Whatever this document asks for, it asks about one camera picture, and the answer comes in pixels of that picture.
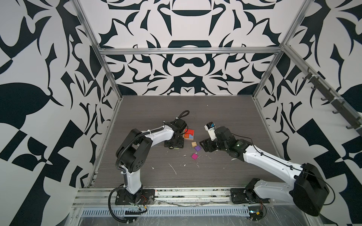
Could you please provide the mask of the red arch wood block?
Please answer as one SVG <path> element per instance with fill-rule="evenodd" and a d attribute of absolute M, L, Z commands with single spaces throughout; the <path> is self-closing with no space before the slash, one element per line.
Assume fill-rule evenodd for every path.
<path fill-rule="evenodd" d="M 187 136 L 194 136 L 194 134 L 195 134 L 195 131 L 194 131 L 194 130 L 190 130 L 190 129 L 188 129 L 188 130 L 186 131 L 186 133 L 185 133 L 185 135 L 187 135 Z"/>

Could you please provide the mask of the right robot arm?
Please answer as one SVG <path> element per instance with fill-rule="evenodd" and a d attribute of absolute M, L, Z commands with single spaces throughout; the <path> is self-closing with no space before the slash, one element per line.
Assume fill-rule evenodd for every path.
<path fill-rule="evenodd" d="M 281 159 L 256 147 L 251 138 L 236 139 L 228 128 L 217 128 L 213 122 L 204 128 L 209 134 L 209 138 L 200 142 L 205 152 L 224 151 L 233 159 L 255 165 L 281 179 L 281 182 L 269 182 L 253 178 L 245 188 L 232 189 L 234 204 L 274 199 L 292 203 L 310 216 L 319 216 L 332 189 L 316 166 Z"/>

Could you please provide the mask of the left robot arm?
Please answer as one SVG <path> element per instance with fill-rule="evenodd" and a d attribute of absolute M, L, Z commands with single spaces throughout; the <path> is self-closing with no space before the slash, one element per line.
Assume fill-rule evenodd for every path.
<path fill-rule="evenodd" d="M 173 121 L 163 122 L 161 127 L 147 131 L 130 131 L 116 152 L 115 167 L 124 175 L 125 186 L 125 191 L 118 192 L 118 196 L 125 195 L 133 203 L 140 200 L 140 169 L 145 164 L 150 149 L 162 142 L 168 149 L 183 148 L 183 135 L 188 131 L 188 125 L 183 118 L 188 115 L 189 110 L 185 110 Z"/>

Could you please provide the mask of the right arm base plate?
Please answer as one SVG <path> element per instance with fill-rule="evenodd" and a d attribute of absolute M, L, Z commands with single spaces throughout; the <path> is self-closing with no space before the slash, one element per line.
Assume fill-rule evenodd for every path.
<path fill-rule="evenodd" d="M 256 195 L 254 190 L 245 188 L 231 188 L 231 201 L 233 204 L 256 204 L 270 203 L 269 199 L 262 199 Z"/>

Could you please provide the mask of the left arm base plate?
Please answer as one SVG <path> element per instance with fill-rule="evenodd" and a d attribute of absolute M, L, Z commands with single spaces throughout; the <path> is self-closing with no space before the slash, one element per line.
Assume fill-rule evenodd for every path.
<path fill-rule="evenodd" d="M 135 194 L 131 194 L 126 189 L 117 191 L 115 205 L 147 205 L 154 202 L 155 190 L 141 188 Z"/>

